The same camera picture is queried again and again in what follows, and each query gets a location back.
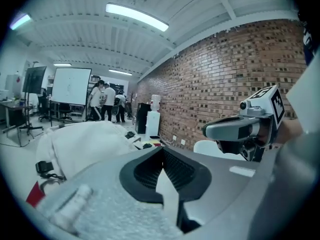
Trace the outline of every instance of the white shirt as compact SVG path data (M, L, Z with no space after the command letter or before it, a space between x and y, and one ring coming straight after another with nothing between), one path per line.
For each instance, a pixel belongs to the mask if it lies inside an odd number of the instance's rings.
M91 95L92 95L92 98L90 101L90 107L99 107L101 90L99 90L98 87L94 87L91 92Z
M111 87L108 87L104 90L104 94L106 95L104 105L113 106L115 104L116 91Z
M126 107L126 97L123 96L122 94L118 94L115 97L120 99L119 105L121 105L123 108L125 108Z

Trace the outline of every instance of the person in white shirt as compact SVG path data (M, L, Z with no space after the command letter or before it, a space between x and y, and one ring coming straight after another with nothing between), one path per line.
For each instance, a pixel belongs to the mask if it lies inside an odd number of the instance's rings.
M104 94L105 94L105 103L101 109L101 117L102 120L105 120L105 113L107 112L108 114L108 121L111 122L111 117L112 117L112 107L115 104L115 96L116 96L116 91L112 89L109 85L109 82L104 84Z
M104 87L105 82L103 80L99 80L92 88L92 91L89 95L88 104L91 107L91 114L93 116L93 121L100 121L101 114L98 109L100 105L100 95L101 90Z
M116 98L119 98L119 113L115 116L116 117L116 122L120 123L120 117L122 123L125 123L125 107L126 107L126 97L123 95L123 91L119 91L119 94L116 95Z

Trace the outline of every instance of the white chair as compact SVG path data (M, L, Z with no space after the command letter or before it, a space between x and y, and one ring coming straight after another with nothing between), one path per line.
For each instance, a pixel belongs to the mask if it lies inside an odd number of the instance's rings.
M246 160L241 154L222 153L222 151L218 148L217 143L212 140L200 140L196 142L193 146L193 152L215 157L215 158L224 158L224 159L242 160L242 161Z

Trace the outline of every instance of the robotic arm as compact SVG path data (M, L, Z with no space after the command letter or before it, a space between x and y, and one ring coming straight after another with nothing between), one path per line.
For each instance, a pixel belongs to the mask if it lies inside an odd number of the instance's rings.
M278 86L257 91L240 103L239 114L207 123L203 135L216 140L223 153L241 154L259 162L265 147L271 145L285 114ZM261 126L268 129L267 141L258 140Z

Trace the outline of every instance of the tripod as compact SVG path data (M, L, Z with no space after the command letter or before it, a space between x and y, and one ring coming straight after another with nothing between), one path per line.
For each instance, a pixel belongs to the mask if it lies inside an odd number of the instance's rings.
M30 75L27 76L26 79L26 91L24 92L24 102L25 103L25 126L21 126L19 127L19 131L26 129L26 134L29 136L31 135L32 138L34 139L35 137L32 134L32 130L36 130L36 129L42 129L44 130L44 128L42 126L37 126L37 127L33 127L32 124L30 123L30 115L29 115L29 94L30 94L30 83L31 83L31 76L34 76L34 72Z

